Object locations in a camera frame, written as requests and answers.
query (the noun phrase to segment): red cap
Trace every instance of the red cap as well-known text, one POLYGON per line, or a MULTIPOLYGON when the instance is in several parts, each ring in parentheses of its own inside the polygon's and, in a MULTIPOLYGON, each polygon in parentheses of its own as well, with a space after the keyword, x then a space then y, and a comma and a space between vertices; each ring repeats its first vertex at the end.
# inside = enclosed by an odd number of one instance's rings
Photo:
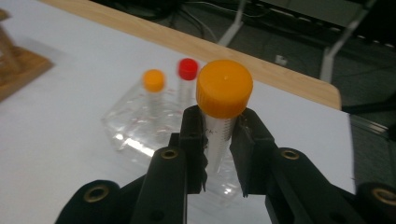
POLYGON ((178 64, 178 75, 184 80, 194 80, 197 77, 198 62, 185 58, 178 64))

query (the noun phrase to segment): wooden block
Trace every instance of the wooden block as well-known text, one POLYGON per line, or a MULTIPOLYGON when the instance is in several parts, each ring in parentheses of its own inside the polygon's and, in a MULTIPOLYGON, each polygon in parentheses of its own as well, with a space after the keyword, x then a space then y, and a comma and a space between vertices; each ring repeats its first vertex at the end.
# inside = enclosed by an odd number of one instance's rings
POLYGON ((0 57, 0 101, 51 68, 51 62, 48 59, 27 49, 14 48, 21 71, 16 74, 5 62, 4 56, 0 57))

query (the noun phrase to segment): plastic tube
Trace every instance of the plastic tube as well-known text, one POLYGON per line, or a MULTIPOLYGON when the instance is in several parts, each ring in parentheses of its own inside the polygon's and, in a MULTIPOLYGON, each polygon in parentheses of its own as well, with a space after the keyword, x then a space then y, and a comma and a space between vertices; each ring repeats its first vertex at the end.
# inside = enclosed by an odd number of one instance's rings
POLYGON ((178 64, 177 73, 180 77, 178 82, 178 102, 180 110, 184 111, 187 107, 192 106, 192 94, 194 89, 194 80, 198 72, 198 62, 193 59, 185 58, 178 64))
POLYGON ((147 92, 148 111, 154 120, 158 120, 161 117, 164 85, 165 75, 162 71, 151 69, 143 74, 143 86, 147 92))
POLYGON ((230 145, 235 119, 245 110, 252 90, 251 75, 240 63, 218 60, 201 70, 196 97, 205 118, 206 171, 209 174, 219 172, 230 145))

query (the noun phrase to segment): tabletop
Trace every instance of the tabletop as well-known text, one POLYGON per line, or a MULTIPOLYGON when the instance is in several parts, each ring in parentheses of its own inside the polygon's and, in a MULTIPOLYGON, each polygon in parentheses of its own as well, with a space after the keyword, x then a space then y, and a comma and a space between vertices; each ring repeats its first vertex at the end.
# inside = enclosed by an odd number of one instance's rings
MULTIPOLYGON (((100 120, 148 69, 163 70, 176 88, 177 62, 192 56, 42 2, 0 8, 15 43, 54 64, 0 104, 0 222, 51 223, 82 185, 124 186, 146 172, 115 152, 100 120)), ((335 186, 354 191, 347 114, 257 80, 248 107, 279 147, 301 150, 335 186)), ((241 195, 213 213, 189 206, 189 223, 243 222, 270 222, 263 196, 241 195)))

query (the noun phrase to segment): orange cap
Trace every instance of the orange cap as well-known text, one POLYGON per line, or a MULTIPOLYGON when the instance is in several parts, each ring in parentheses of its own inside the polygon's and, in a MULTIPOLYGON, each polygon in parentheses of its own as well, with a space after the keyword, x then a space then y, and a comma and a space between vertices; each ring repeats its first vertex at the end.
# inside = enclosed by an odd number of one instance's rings
POLYGON ((232 119, 248 104, 253 79, 240 63, 218 60, 208 63, 198 75, 196 98, 198 106, 216 119, 232 119))
POLYGON ((162 71, 151 69, 143 74, 143 86, 146 91, 158 92, 163 89, 165 85, 165 75, 162 71))

